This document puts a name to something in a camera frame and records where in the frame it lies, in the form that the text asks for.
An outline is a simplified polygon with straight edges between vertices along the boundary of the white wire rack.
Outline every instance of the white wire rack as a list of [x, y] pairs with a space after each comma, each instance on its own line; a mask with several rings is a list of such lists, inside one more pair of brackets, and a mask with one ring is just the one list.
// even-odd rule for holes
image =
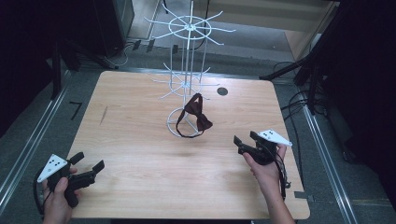
[[[212, 27], [209, 23], [210, 20], [221, 15], [222, 11], [219, 14], [216, 14], [210, 18], [202, 19], [192, 15], [193, 12], [193, 1], [191, 1], [191, 10], [189, 16], [177, 16], [171, 10], [169, 10], [163, 4], [163, 8], [174, 16], [172, 20], [169, 22], [163, 21], [152, 21], [145, 18], [147, 21], [152, 23], [157, 23], [161, 25], [166, 25], [169, 29], [169, 33], [160, 36], [154, 36], [153, 38], [159, 39], [166, 36], [170, 36], [170, 64], [169, 66], [164, 63], [163, 65], [170, 73], [170, 78], [167, 81], [162, 80], [154, 80], [155, 82], [167, 83], [169, 85], [170, 91], [161, 97], [165, 98], [170, 94], [175, 94], [183, 97], [183, 106], [172, 111], [167, 119], [167, 127], [169, 131], [176, 135], [180, 136], [172, 127], [171, 124], [176, 124], [178, 117], [175, 117], [176, 112], [182, 111], [184, 106], [187, 103], [187, 97], [193, 96], [195, 93], [201, 91], [203, 86], [218, 86], [219, 84], [205, 84], [202, 83], [202, 75], [207, 73], [210, 67], [205, 69], [205, 56], [206, 56], [206, 48], [207, 42], [211, 41], [216, 45], [224, 45], [210, 38], [209, 36], [212, 34], [213, 30], [222, 31], [222, 32], [234, 32], [235, 30], [225, 30], [220, 28]], [[173, 37], [177, 37], [183, 40], [182, 45], [182, 57], [181, 57], [181, 68], [179, 71], [174, 70], [173, 67]], [[203, 41], [204, 45], [204, 53], [201, 64], [201, 71], [194, 72], [194, 60], [195, 60], [195, 44], [197, 40]], [[188, 114], [183, 118], [187, 124], [189, 124], [193, 130], [190, 135], [196, 135], [198, 133], [195, 125], [188, 120]]]

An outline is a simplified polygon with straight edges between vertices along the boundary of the black bow tie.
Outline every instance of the black bow tie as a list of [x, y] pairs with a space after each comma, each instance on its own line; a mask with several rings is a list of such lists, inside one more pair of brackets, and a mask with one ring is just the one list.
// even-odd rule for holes
[[[210, 127], [213, 126], [213, 123], [210, 122], [207, 117], [202, 113], [202, 107], [203, 107], [203, 99], [201, 93], [195, 93], [195, 95], [192, 96], [192, 98], [189, 100], [189, 102], [184, 106], [183, 111], [181, 111], [180, 116], [178, 117], [177, 124], [176, 124], [176, 129], [177, 132], [180, 134], [182, 137], [197, 137], [201, 134], [204, 133], [204, 130], [209, 129]], [[199, 134], [193, 135], [193, 136], [186, 136], [183, 135], [177, 128], [178, 124], [181, 122], [181, 120], [184, 118], [185, 113], [189, 113], [192, 115], [195, 115], [197, 117], [197, 128], [198, 132], [201, 132]]]

